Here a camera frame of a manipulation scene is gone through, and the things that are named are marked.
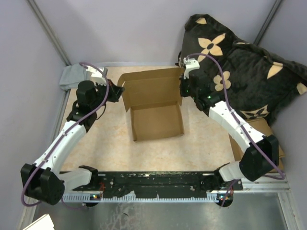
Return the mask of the brown cardboard box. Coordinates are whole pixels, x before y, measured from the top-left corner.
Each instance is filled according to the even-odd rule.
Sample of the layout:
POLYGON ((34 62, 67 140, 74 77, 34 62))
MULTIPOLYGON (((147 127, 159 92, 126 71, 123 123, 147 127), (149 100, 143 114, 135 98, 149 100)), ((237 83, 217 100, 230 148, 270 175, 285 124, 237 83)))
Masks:
POLYGON ((131 116, 133 141, 148 141, 184 135, 179 85, 181 68, 124 73, 118 86, 131 116))

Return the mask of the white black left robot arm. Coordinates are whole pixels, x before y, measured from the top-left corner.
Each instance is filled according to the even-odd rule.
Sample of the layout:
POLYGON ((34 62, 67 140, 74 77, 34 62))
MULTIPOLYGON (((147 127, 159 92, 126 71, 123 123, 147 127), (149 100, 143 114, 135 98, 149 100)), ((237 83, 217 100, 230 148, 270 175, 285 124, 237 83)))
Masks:
POLYGON ((33 164, 26 163, 21 168, 21 202, 24 206, 31 206, 26 203, 26 196, 37 200, 37 204, 55 205, 68 191, 81 186, 95 190, 99 186, 98 170, 93 167, 80 166, 64 174, 60 170, 74 147, 98 119, 97 110, 105 107, 107 102, 118 102, 124 91, 124 87, 116 86, 111 80, 105 84, 91 80, 78 84, 77 99, 59 135, 33 164))

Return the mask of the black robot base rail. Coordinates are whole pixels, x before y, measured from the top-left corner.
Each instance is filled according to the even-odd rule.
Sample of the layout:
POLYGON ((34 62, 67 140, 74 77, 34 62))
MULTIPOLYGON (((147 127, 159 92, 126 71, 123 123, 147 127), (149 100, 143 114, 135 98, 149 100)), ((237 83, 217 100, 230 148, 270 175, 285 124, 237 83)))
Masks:
POLYGON ((206 201, 213 191, 241 191, 241 181, 223 182, 217 171, 206 172, 94 172, 76 192, 96 192, 102 201, 206 201))

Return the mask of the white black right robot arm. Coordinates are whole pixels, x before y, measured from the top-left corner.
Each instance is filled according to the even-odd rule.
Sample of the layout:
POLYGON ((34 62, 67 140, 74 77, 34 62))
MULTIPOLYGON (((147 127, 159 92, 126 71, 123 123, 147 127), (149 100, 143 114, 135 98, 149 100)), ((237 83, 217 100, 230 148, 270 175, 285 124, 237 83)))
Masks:
POLYGON ((224 97, 209 93, 205 89, 205 75, 198 69, 185 70, 180 77, 180 94, 191 97, 196 107, 216 121, 236 142, 243 156, 240 160, 228 163, 217 170, 214 185, 226 189, 232 180, 248 179, 255 181, 279 166, 279 144, 273 135, 265 135, 253 128, 224 97))

